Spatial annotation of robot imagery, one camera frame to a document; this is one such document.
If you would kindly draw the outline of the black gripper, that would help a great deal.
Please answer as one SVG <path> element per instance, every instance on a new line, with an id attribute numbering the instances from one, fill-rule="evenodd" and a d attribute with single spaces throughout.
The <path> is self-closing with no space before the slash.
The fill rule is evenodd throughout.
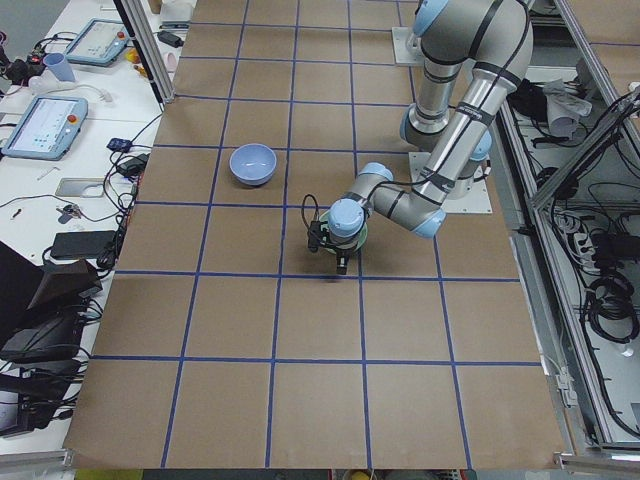
<path id="1" fill-rule="evenodd" d="M 339 275 L 345 275 L 347 273 L 347 267 L 345 265 L 349 263 L 349 260 L 360 248 L 360 240 L 359 236 L 355 235 L 346 240 L 338 241 L 332 239 L 331 236 L 327 234 L 323 239 L 322 246 L 335 254 L 336 264 L 338 265 L 337 273 Z"/>

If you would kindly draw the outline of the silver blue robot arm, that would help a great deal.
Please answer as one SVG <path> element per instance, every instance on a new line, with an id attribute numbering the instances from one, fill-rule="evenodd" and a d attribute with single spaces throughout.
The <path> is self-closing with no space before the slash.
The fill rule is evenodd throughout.
<path id="1" fill-rule="evenodd" d="M 305 224 L 308 249 L 332 252 L 341 275 L 364 244 L 373 213 L 419 237 L 436 235 L 445 199 L 473 176 L 481 140 L 524 79 L 533 49 L 524 1 L 422 1 L 413 33 L 423 79 L 400 136 L 428 157 L 411 182 L 396 181 L 380 163 L 366 164 L 323 218 Z"/>

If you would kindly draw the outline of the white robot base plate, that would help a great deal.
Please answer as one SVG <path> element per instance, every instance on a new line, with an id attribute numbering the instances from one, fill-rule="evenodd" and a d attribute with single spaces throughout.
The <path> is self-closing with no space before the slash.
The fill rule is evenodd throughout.
<path id="1" fill-rule="evenodd" d="M 458 178 L 450 185 L 448 195 L 442 202 L 447 214 L 492 214 L 484 169 L 481 161 L 471 160 L 475 170 L 466 178 Z"/>

